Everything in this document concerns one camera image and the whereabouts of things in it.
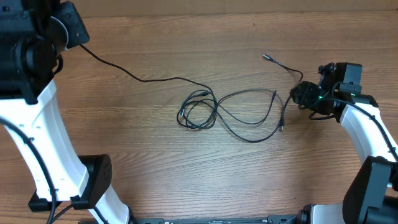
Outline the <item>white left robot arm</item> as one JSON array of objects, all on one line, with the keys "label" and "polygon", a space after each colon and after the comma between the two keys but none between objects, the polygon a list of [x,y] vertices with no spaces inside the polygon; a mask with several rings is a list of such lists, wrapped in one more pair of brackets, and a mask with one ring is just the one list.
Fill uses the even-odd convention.
[{"label": "white left robot arm", "polygon": [[35,182],[33,212],[60,217],[57,207],[89,211],[96,223],[133,223],[131,209],[111,185],[106,154],[79,156],[58,107],[55,75],[62,52],[90,36],[70,1],[1,1],[1,124]]}]

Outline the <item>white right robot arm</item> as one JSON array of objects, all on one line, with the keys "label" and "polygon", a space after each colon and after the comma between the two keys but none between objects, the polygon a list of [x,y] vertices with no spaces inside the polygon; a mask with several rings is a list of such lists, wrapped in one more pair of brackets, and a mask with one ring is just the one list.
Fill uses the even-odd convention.
[{"label": "white right robot arm", "polygon": [[382,122],[379,105],[362,94],[362,66],[329,63],[318,69],[319,83],[300,82],[291,89],[293,102],[311,110],[310,119],[334,118],[351,138],[361,168],[342,202],[307,205],[297,223],[397,223],[397,143]]}]

